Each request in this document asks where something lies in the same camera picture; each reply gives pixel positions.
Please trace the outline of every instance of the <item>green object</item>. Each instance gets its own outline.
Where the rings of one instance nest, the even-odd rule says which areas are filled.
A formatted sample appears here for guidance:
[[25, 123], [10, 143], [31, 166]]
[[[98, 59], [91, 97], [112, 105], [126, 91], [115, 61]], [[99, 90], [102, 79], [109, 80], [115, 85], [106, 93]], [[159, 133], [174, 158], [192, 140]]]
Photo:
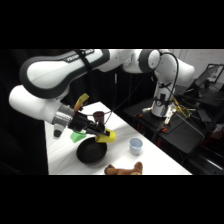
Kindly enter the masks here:
[[80, 132], [80, 134], [73, 132], [70, 138], [74, 143], [77, 143], [82, 139], [86, 138], [86, 134], [84, 133], [84, 131]]

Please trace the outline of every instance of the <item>black background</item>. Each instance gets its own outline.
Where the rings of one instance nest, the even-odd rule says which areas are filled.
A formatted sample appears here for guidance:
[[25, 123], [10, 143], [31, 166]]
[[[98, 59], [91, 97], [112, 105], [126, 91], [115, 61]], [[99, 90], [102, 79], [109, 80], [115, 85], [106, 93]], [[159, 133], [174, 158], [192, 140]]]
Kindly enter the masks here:
[[[48, 174], [44, 122], [13, 110], [8, 98], [11, 90], [21, 85], [19, 70], [27, 59], [57, 56], [69, 51], [72, 49], [0, 49], [0, 165], [9, 165], [26, 174]], [[74, 105], [83, 93], [87, 93], [90, 104], [101, 101], [112, 109], [115, 72], [118, 75], [116, 105], [119, 105], [134, 90], [144, 74], [127, 74], [121, 68], [108, 73], [93, 71], [71, 84], [70, 93], [63, 103]], [[151, 76], [152, 73], [148, 74], [131, 99], [116, 111], [121, 118], [125, 118], [122, 112], [124, 108], [153, 97], [156, 86]]]

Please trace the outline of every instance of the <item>yellow object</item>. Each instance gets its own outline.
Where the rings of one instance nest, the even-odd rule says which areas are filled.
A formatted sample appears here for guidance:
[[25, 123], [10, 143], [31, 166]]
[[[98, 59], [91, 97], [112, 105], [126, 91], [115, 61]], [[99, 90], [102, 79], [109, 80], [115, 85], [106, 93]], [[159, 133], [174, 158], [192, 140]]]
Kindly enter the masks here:
[[77, 112], [79, 109], [83, 106], [84, 102], [86, 102], [89, 99], [89, 96], [85, 93], [81, 97], [79, 97], [75, 107], [74, 111]]
[[173, 100], [174, 100], [177, 112], [182, 113], [185, 117], [189, 118], [190, 117], [189, 110], [187, 108], [179, 105], [178, 101], [175, 98], [173, 98]]
[[106, 135], [100, 135], [96, 137], [96, 142], [97, 143], [112, 143], [115, 141], [116, 139], [116, 133], [114, 131], [108, 130], [107, 131], [110, 132], [110, 136], [106, 136]]

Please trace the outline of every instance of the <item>white table surface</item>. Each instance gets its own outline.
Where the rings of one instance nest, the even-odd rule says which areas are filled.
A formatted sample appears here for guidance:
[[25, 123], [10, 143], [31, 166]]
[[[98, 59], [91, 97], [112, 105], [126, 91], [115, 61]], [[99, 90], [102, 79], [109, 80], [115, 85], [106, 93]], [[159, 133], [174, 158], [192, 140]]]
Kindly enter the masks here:
[[[83, 114], [96, 111], [110, 111], [102, 103], [95, 103], [84, 108]], [[102, 162], [94, 166], [82, 164], [76, 157], [78, 146], [86, 139], [73, 143], [70, 139], [72, 130], [66, 129], [59, 140], [53, 139], [53, 125], [45, 123], [47, 154], [50, 175], [104, 175], [104, 169], [112, 164], [116, 168], [133, 169], [137, 162], [143, 164], [143, 175], [191, 175], [176, 161], [166, 155], [157, 146], [139, 134], [120, 117], [113, 113], [106, 128], [116, 132], [114, 143], [108, 144], [108, 152]], [[139, 156], [133, 156], [129, 150], [129, 140], [140, 138], [143, 149]]]

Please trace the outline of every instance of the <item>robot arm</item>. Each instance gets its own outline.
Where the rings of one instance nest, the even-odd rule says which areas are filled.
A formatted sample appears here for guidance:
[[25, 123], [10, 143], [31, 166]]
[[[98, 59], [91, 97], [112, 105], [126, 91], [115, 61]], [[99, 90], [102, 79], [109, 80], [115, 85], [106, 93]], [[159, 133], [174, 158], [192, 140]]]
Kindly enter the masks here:
[[[172, 84], [176, 77], [176, 61], [170, 55], [161, 55], [168, 50], [156, 49], [83, 49], [57, 57], [35, 57], [26, 61], [20, 70], [23, 86], [11, 92], [9, 102], [17, 111], [44, 120], [55, 126], [54, 137], [59, 138], [66, 127], [74, 131], [87, 130], [96, 135], [108, 135], [105, 127], [87, 120], [60, 103], [69, 91], [69, 84], [91, 70], [108, 72], [121, 65], [128, 73], [150, 73], [156, 71], [159, 84]], [[188, 81], [194, 68], [181, 61], [178, 81]], [[156, 89], [156, 104], [153, 114], [162, 116], [170, 92], [166, 88]]]
[[[173, 56], [164, 54], [167, 52], [169, 52], [167, 49], [160, 49], [159, 53], [155, 49], [138, 49], [134, 52], [132, 58], [123, 65], [124, 70], [129, 73], [155, 71], [158, 84], [154, 95], [155, 103], [152, 113], [157, 117], [166, 117], [169, 111], [169, 109], [165, 111], [167, 102], [171, 92], [175, 92], [173, 86], [177, 75], [177, 62]], [[181, 60], [177, 60], [179, 63], [177, 82], [185, 83], [193, 77], [195, 69]]]

